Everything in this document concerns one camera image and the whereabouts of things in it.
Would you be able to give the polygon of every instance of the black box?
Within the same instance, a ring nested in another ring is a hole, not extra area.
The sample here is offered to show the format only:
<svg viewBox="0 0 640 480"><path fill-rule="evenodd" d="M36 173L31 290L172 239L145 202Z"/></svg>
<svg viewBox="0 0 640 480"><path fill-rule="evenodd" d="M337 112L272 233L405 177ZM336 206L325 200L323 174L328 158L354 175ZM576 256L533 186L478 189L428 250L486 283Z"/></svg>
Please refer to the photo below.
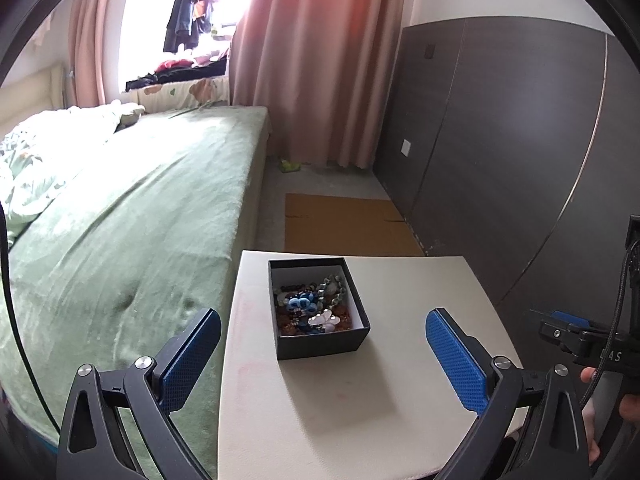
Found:
<svg viewBox="0 0 640 480"><path fill-rule="evenodd" d="M282 336L276 322L275 288L299 283L322 283L329 274L340 275L346 286L346 299L352 329L342 332ZM344 258L301 258L298 260L270 260L269 285L273 333L278 361L320 355L353 352L364 341L371 328L353 278Z"/></svg>

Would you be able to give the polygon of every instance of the white table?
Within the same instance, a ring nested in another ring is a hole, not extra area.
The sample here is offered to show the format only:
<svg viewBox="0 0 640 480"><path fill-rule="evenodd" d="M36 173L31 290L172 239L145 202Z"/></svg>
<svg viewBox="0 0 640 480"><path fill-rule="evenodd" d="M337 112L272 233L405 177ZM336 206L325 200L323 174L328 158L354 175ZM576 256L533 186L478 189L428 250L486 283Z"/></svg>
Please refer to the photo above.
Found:
<svg viewBox="0 0 640 480"><path fill-rule="evenodd" d="M424 335L444 306L491 355L520 365L462 257L347 257L371 330L357 352L277 361L268 261L245 251L220 400L220 480L417 479L444 466L476 418ZM514 420L516 428L520 420Z"/></svg>

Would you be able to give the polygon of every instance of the green bedsheet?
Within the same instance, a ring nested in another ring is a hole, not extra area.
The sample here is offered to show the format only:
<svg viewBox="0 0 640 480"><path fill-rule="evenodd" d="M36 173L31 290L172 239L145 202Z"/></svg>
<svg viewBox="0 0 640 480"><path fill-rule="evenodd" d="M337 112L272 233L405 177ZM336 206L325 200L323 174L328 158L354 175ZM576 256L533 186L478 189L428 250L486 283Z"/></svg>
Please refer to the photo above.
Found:
<svg viewBox="0 0 640 480"><path fill-rule="evenodd" d="M10 270L20 333L59 423L79 365L109 370L154 355L203 307L226 327L239 218L266 124L258 107L143 118L86 161L18 238ZM0 383L17 415L56 442L2 310ZM172 415L212 476L224 343L223 332L184 409ZM139 435L132 440L156 476Z"/></svg>

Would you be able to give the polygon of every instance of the green object on floor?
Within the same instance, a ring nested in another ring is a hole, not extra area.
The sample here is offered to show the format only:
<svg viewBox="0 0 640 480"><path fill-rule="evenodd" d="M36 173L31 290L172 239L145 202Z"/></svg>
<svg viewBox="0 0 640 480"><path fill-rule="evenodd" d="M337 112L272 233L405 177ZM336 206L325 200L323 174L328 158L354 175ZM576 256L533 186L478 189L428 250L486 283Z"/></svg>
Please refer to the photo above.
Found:
<svg viewBox="0 0 640 480"><path fill-rule="evenodd" d="M293 173L294 171L300 171L300 163L299 162L291 162L290 160L286 160L285 158L280 159L280 163L278 164L278 168L282 173Z"/></svg>

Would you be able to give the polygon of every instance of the human hand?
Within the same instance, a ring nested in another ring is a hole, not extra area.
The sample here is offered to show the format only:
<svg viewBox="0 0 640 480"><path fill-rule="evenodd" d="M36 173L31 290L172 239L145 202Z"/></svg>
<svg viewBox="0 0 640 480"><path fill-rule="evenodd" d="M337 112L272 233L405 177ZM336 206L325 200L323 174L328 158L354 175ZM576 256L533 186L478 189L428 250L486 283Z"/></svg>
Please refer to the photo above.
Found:
<svg viewBox="0 0 640 480"><path fill-rule="evenodd" d="M595 368L584 368L580 372L580 380L583 383L591 381ZM629 422L640 422L640 396L626 395L620 401L620 416ZM584 429L587 433L587 449L589 450L589 464L593 464L600 456L600 448L595 441L595 409L593 401L590 399L582 410L584 419Z"/></svg>

